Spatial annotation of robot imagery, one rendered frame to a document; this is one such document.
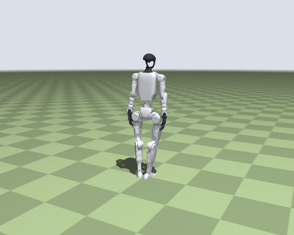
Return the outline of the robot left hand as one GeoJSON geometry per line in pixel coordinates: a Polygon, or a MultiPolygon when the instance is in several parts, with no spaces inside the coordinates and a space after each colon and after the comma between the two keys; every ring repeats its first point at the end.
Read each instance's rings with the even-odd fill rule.
{"type": "Polygon", "coordinates": [[[132,120],[132,117],[131,117],[131,114],[132,114],[132,112],[131,112],[131,109],[128,109],[128,120],[129,120],[129,124],[131,125],[131,126],[133,126],[133,120],[132,120]]]}

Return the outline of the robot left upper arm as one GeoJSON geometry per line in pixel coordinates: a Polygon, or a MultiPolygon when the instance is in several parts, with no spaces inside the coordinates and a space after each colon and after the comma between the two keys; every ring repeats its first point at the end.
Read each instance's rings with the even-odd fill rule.
{"type": "Polygon", "coordinates": [[[132,75],[132,84],[131,84],[131,95],[132,97],[136,97],[137,96],[137,86],[138,86],[138,74],[139,73],[134,73],[132,75]]]}

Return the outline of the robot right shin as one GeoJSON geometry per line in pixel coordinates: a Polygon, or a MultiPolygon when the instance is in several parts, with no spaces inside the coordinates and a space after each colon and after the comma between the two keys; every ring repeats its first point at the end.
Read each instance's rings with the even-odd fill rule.
{"type": "Polygon", "coordinates": [[[147,151],[147,173],[148,175],[151,174],[151,170],[153,167],[153,163],[156,158],[156,153],[157,153],[157,145],[153,144],[151,147],[151,151],[147,151]]]}

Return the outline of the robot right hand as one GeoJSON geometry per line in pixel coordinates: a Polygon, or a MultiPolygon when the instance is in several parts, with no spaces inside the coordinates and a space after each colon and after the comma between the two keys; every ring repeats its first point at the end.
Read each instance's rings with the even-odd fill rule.
{"type": "Polygon", "coordinates": [[[164,126],[165,126],[165,124],[166,124],[166,118],[167,118],[166,113],[163,113],[162,118],[163,118],[163,122],[162,122],[161,126],[162,126],[162,125],[163,125],[163,126],[162,126],[162,128],[160,128],[159,130],[163,130],[163,129],[164,129],[164,126]]]}

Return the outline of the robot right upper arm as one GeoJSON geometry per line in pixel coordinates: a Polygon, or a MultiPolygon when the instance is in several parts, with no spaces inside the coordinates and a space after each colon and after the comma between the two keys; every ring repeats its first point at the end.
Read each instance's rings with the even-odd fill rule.
{"type": "Polygon", "coordinates": [[[159,91],[160,91],[159,97],[160,97],[160,99],[164,99],[164,94],[166,93],[165,92],[166,78],[163,74],[156,74],[156,79],[157,79],[157,81],[159,81],[159,91]]]}

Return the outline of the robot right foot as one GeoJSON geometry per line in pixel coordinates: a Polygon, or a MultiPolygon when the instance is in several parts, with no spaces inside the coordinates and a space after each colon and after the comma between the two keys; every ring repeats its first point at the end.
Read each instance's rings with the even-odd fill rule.
{"type": "Polygon", "coordinates": [[[156,173],[152,173],[152,172],[151,172],[150,175],[148,175],[148,173],[147,173],[147,174],[144,174],[143,179],[148,179],[148,178],[153,177],[153,176],[155,176],[155,175],[156,175],[156,173]]]}

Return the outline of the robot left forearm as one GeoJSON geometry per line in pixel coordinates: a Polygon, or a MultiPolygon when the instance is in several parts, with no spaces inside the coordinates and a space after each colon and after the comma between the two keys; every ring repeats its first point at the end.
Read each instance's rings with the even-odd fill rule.
{"type": "MultiPolygon", "coordinates": [[[[131,95],[131,91],[130,91],[130,95],[131,95]]],[[[131,112],[133,112],[135,98],[131,97],[130,95],[129,95],[128,109],[131,109],[131,112]]],[[[128,109],[127,109],[127,112],[128,112],[128,109]]]]}

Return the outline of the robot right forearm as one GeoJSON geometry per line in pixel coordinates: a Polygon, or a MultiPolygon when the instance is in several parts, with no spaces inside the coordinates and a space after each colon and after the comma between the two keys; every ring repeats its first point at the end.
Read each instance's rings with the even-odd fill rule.
{"type": "Polygon", "coordinates": [[[165,93],[164,94],[164,99],[163,100],[161,100],[161,111],[162,111],[162,113],[161,113],[161,115],[163,116],[163,113],[166,113],[166,116],[167,116],[167,99],[168,99],[168,94],[167,93],[165,93]]]}

